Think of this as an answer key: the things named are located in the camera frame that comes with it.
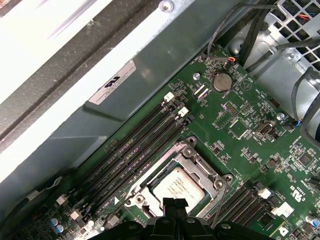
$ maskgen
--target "black ram slot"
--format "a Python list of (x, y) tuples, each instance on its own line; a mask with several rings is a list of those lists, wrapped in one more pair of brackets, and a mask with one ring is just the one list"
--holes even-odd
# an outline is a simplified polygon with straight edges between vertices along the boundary
[(121, 182), (119, 182), (117, 185), (115, 185), (112, 190), (110, 192), (108, 192), (105, 196), (103, 196), (90, 210), (91, 214), (95, 214), (96, 211), (103, 206), (106, 201), (117, 191), (119, 190), (119, 188), (125, 184), (136, 172), (140, 171), (142, 167), (144, 167), (144, 165), (148, 162), (149, 159), (151, 159), (155, 154), (158, 153), (158, 151), (164, 146), (166, 145), (166, 143), (172, 141), (174, 139), (174, 137), (183, 129), (182, 126), (179, 127), (175, 127), (171, 133), (169, 134), (169, 136), (167, 136), (165, 139), (163, 139), (160, 143), (157, 144), (157, 147), (149, 152), (148, 156), (145, 156), (143, 159), (143, 161), (138, 165), (138, 167), (134, 170), (131, 171), (129, 173), (129, 175), (127, 175)]
[(126, 144), (130, 139), (132, 139), (138, 132), (140, 132), (141, 129), (143, 129), (149, 122), (164, 108), (165, 106), (161, 106), (159, 104), (155, 109), (153, 109), (148, 116), (146, 116), (139, 124), (137, 127), (134, 128), (132, 132), (129, 133), (123, 140), (121, 140), (112, 150), (109, 151), (108, 155), (100, 161), (83, 179), (82, 183), (79, 185), (79, 187), (82, 187), (87, 183), (87, 181), (91, 178), (92, 175), (96, 171), (98, 171), (102, 165), (104, 164), (104, 160), (110, 158), (116, 149), (119, 149), (122, 147), (124, 144)]
[(159, 119), (157, 119), (156, 122), (154, 122), (152, 124), (152, 126), (150, 126), (148, 129), (145, 130), (145, 132), (139, 136), (139, 138), (136, 140), (136, 144), (130, 146), (128, 149), (125, 150), (125, 152), (122, 155), (117, 155), (115, 154), (112, 159), (111, 159), (111, 164), (108, 165), (106, 162), (105, 168), (98, 170), (98, 172), (96, 172), (97, 175), (91, 182), (89, 182), (86, 186), (84, 186), (82, 189), (80, 189), (78, 191), (78, 194), (75, 196), (76, 199), (81, 200), (82, 198), (84, 198), (87, 194), (88, 191), (92, 191), (93, 189), (95, 189), (99, 184), (101, 184), (101, 181), (103, 181), (103, 178), (105, 176), (109, 177), (109, 172), (114, 169), (116, 167), (116, 164), (118, 164), (120, 161), (122, 161), (122, 159), (125, 159), (134, 149), (136, 149), (137, 147), (139, 147), (139, 145), (145, 140), (146, 136), (149, 135), (154, 129), (156, 129), (160, 123), (162, 123), (168, 116), (170, 113), (167, 113), (163, 116), (161, 116)]
[(257, 205), (259, 205), (259, 202), (256, 200), (250, 206), (248, 206), (248, 208), (246, 209), (245, 212), (243, 212), (242, 215), (238, 216), (235, 219), (234, 223), (243, 223), (243, 222), (245, 222), (250, 217), (250, 213), (251, 213), (252, 209), (254, 209)]
[(261, 213), (263, 213), (264, 210), (265, 210), (265, 209), (264, 209), (263, 206), (261, 206), (261, 205), (256, 206), (256, 207), (251, 211), (251, 215), (248, 215), (249, 218), (248, 218), (244, 223), (242, 223), (242, 226), (244, 226), (244, 227), (250, 226), (251, 223), (256, 219), (256, 217), (257, 217), (258, 215), (260, 215)]
[[(145, 145), (143, 146), (138, 153), (143, 153), (144, 151), (148, 150), (148, 148), (150, 146), (152, 146), (154, 143), (156, 143), (159, 140), (159, 137), (164, 134), (167, 130), (169, 130), (172, 125), (174, 125), (176, 122), (176, 120), (172, 117), (170, 120), (168, 120), (164, 125), (162, 125), (162, 127), (157, 131), (157, 133), (152, 136), (152, 139)], [(113, 174), (108, 175), (107, 180), (102, 183), (102, 185), (97, 186), (99, 189), (105, 189), (116, 177), (120, 176), (123, 171), (125, 171), (126, 168), (129, 167), (129, 165), (131, 163), (133, 163), (136, 159), (138, 159), (140, 157), (140, 155), (134, 155), (133, 158), (129, 158), (128, 162), (126, 164), (123, 164), (119, 169), (117, 169)], [(85, 201), (86, 203), (91, 203), (96, 197), (98, 197), (100, 195), (101, 191), (100, 190), (96, 190), (94, 192), (94, 194), (92, 195), (88, 195), (89, 198)]]
[[(222, 205), (218, 219), (220, 219), (222, 216), (226, 215), (230, 211), (230, 208), (234, 207), (236, 202), (238, 202), (239, 199), (242, 199), (246, 194), (248, 194), (247, 189), (242, 187), (237, 192), (235, 192), (231, 197), (229, 197), (229, 199), (227, 201), (225, 201), (224, 204)], [(215, 216), (216, 216), (216, 213), (217, 212), (215, 212), (208, 220), (209, 225), (211, 225), (213, 223)]]
[(251, 203), (253, 200), (255, 200), (253, 198), (253, 196), (249, 193), (245, 198), (243, 198), (239, 204), (234, 208), (232, 209), (231, 212), (229, 212), (229, 215), (226, 216), (226, 218), (224, 219), (224, 221), (230, 221), (232, 222), (233, 219), (235, 219), (238, 215), (241, 214), (242, 211), (244, 211), (249, 203)]

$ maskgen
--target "chip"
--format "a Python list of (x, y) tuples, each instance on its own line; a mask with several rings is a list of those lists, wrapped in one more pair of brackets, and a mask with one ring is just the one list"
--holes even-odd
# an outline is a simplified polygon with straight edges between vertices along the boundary
[(272, 220), (273, 220), (273, 217), (266, 213), (266, 214), (263, 215), (263, 217), (260, 219), (260, 223), (261, 223), (263, 226), (267, 226)]
[(304, 153), (299, 161), (306, 167), (312, 162), (312, 157), (308, 153)]
[(189, 213), (204, 198), (205, 192), (181, 167), (176, 167), (154, 188), (153, 194), (160, 200), (164, 198), (185, 199)]

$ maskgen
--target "black cable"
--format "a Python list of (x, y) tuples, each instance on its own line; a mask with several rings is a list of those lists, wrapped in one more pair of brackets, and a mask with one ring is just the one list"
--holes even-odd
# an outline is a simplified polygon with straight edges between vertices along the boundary
[(319, 109), (320, 109), (320, 93), (315, 97), (315, 99), (312, 101), (311, 105), (309, 106), (308, 110), (306, 111), (300, 127), (300, 133), (302, 137), (304, 137), (311, 144), (313, 144), (315, 147), (320, 149), (320, 142), (315, 140), (307, 131), (308, 124), (310, 123), (311, 119), (316, 115)]
[(272, 4), (243, 4), (242, 7), (253, 9), (279, 9), (277, 5)]
[(257, 10), (251, 9), (248, 11), (239, 21), (237, 21), (234, 25), (232, 25), (220, 38), (219, 44), (225, 48), (227, 44), (247, 26), (256, 16)]
[[(267, 4), (274, 4), (277, 0), (268, 0)], [(257, 40), (258, 34), (261, 30), (261, 27), (264, 24), (264, 20), (267, 17), (269, 9), (258, 10), (257, 15), (254, 17), (253, 22), (250, 26), (248, 34), (245, 37), (245, 40), (242, 44), (242, 47), (239, 52), (239, 64), (244, 66), (250, 56), (252, 49), (254, 48), (255, 42)]]
[[(304, 48), (304, 47), (312, 47), (312, 46), (317, 46), (317, 45), (320, 45), (320, 39), (317, 39), (317, 40), (309, 39), (309, 40), (304, 40), (304, 41), (289, 42), (286, 44), (276, 46), (275, 48), (277, 50), (284, 50), (284, 49), (289, 49), (289, 48)], [(246, 71), (248, 73), (252, 72), (257, 67), (259, 67), (261, 64), (263, 64), (266, 60), (268, 60), (272, 55), (273, 55), (272, 52), (268, 51), (262, 57), (260, 57), (255, 63), (253, 63), (251, 66), (247, 67)]]
[(293, 111), (294, 120), (296, 120), (296, 121), (299, 120), (298, 113), (297, 113), (297, 93), (298, 93), (299, 86), (300, 86), (301, 82), (304, 79), (306, 79), (313, 71), (314, 70), (311, 66), (308, 67), (308, 69), (298, 79), (298, 81), (295, 82), (295, 84), (293, 86), (293, 89), (291, 92), (291, 104), (292, 104), (292, 111)]
[[(212, 45), (214, 43), (214, 41), (216, 40), (217, 38), (217, 35), (219, 34), (219, 32), (221, 31), (221, 29), (223, 28), (223, 26), (225, 25), (226, 21), (228, 20), (228, 18), (240, 7), (244, 7), (244, 8), (256, 8), (255, 7), (256, 5), (255, 4), (243, 4), (243, 3), (239, 3), (237, 4), (236, 6), (234, 6), (226, 15), (225, 17), (223, 18), (223, 20), (221, 21), (221, 23), (219, 24), (219, 26), (216, 28), (216, 30), (214, 31), (210, 41), (209, 41), (209, 44), (208, 44), (208, 47), (207, 47), (207, 56), (210, 57), (211, 56), (211, 48), (212, 48)], [(257, 8), (258, 9), (261, 9), (263, 6), (265, 6), (267, 8), (267, 6), (269, 5), (263, 5), (263, 4), (258, 4), (257, 5)]]

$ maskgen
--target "green circuit board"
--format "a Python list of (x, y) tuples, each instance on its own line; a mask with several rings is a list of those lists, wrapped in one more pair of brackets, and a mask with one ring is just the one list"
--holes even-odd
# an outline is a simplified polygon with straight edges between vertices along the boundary
[[(228, 56), (217, 46), (215, 56)], [(194, 73), (200, 78), (195, 80)], [(230, 90), (219, 92), (213, 87), (213, 79), (217, 74), (228, 74), (232, 79)], [(156, 106), (163, 101), (169, 92), (192, 114), (192, 121), (152, 156), (146, 169), (157, 162), (174, 143), (188, 137), (196, 137), (195, 150), (219, 175), (232, 174), (233, 183), (225, 199), (230, 198), (248, 180), (261, 182), (273, 191), (277, 199), (275, 208), (287, 203), (292, 212), (288, 216), (280, 215), (262, 224), (263, 214), (257, 215), (250, 228), (270, 236), (276, 240), (313, 239), (320, 232), (311, 228), (304, 232), (305, 217), (320, 212), (320, 195), (309, 184), (309, 179), (316, 179), (320, 174), (318, 149), (304, 140), (299, 127), (288, 129), (285, 125), (292, 121), (291, 117), (278, 105), (265, 90), (252, 79), (237, 63), (226, 67), (225, 61), (204, 60), (201, 53), (185, 66), (165, 87), (163, 87), (146, 105), (144, 105), (114, 136), (97, 150), (74, 176), (74, 182), (81, 182), (82, 177), (108, 155), (108, 148), (116, 141), (124, 139)], [(277, 114), (284, 114), (277, 119)], [(272, 134), (261, 135), (257, 128), (272, 125)], [(138, 173), (132, 181), (121, 185), (95, 215), (92, 231), (99, 233), (104, 217), (112, 213), (125, 201), (129, 189), (140, 177)], [(49, 220), (57, 212), (61, 214), (55, 203), (63, 191), (70, 188), (65, 184), (46, 202)], [(212, 218), (215, 208), (205, 217)], [(120, 211), (122, 221), (135, 220), (143, 225), (148, 217), (136, 206), (123, 207)], [(69, 234), (57, 234), (48, 231), (52, 227), (43, 218), (34, 221), (24, 229), (29, 234), (37, 229), (39, 239), (86, 239), (90, 234), (79, 233), (76, 226)]]

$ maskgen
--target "mounting screw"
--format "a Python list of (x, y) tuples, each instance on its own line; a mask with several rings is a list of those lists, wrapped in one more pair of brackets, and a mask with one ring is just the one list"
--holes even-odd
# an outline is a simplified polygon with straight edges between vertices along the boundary
[(159, 9), (164, 13), (171, 13), (174, 10), (174, 3), (170, 0), (163, 0), (159, 3)]
[(216, 187), (217, 189), (222, 189), (223, 186), (224, 186), (224, 183), (223, 183), (221, 180), (217, 180), (217, 181), (215, 182), (215, 187)]
[(294, 59), (295, 58), (295, 55), (293, 53), (290, 53), (287, 57), (287, 59), (291, 60), (291, 59)]
[(226, 224), (226, 223), (221, 224), (221, 227), (222, 227), (223, 229), (231, 229), (231, 226), (230, 226), (229, 224)]
[(278, 119), (279, 121), (282, 121), (283, 119), (285, 119), (286, 115), (282, 112), (279, 112), (277, 115), (276, 115), (276, 119)]
[(194, 224), (196, 222), (196, 220), (194, 220), (193, 218), (188, 218), (186, 220), (186, 222), (189, 223), (189, 224)]
[(192, 77), (193, 77), (193, 80), (198, 81), (198, 80), (200, 79), (201, 75), (200, 75), (200, 73), (196, 72), (196, 73), (194, 73), (194, 74), (192, 75)]

